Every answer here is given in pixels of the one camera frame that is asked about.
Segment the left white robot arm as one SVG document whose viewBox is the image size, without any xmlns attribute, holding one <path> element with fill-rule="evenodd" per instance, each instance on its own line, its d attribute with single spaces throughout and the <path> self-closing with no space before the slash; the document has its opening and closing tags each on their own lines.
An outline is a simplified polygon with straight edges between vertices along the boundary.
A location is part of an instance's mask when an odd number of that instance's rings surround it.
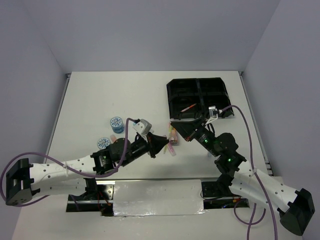
<svg viewBox="0 0 320 240">
<path fill-rule="evenodd" d="M 151 158 L 168 144 L 164 136 L 149 132 L 146 136 L 137 134 L 134 142 L 119 138 L 107 148 L 91 155 L 65 162 L 30 163 L 27 157 L 17 160 L 5 173 L 3 198 L 8 206 L 27 206 L 34 197 L 58 195 L 66 191 L 70 194 L 80 188 L 80 194 L 91 200 L 97 196 L 98 187 L 93 184 L 96 178 L 106 178 L 147 154 Z M 66 182 L 84 179 L 79 187 L 75 182 L 66 189 Z"/>
</svg>

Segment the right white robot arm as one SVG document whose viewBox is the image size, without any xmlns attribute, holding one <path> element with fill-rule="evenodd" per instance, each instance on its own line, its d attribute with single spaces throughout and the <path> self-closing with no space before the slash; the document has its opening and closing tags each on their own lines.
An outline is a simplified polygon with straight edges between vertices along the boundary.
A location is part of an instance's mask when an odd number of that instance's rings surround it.
<svg viewBox="0 0 320 240">
<path fill-rule="evenodd" d="M 209 153 L 221 175 L 217 190 L 223 196 L 231 193 L 279 214 L 280 224 L 294 235 L 302 236 L 310 223 L 315 206 L 312 194 L 287 186 L 253 167 L 237 152 L 238 144 L 229 132 L 216 135 L 206 128 L 204 119 L 172 121 L 171 125 L 187 142 L 196 140 Z"/>
</svg>

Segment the orange slim highlighter pen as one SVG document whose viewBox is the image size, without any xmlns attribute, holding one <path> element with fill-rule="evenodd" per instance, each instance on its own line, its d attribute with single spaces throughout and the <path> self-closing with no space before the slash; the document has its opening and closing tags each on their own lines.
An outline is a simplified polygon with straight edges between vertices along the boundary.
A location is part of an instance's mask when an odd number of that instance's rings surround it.
<svg viewBox="0 0 320 240">
<path fill-rule="evenodd" d="M 196 105 L 197 105 L 197 104 L 196 104 L 196 103 L 194 103 L 194 104 L 192 104 L 192 105 L 190 105 L 190 106 L 188 106 L 188 107 L 184 108 L 184 109 L 183 109 L 183 110 L 181 110 L 180 112 L 181 112 L 181 113 L 186 112 L 186 111 L 188 111 L 189 109 L 191 109 L 191 108 L 195 107 Z"/>
</svg>

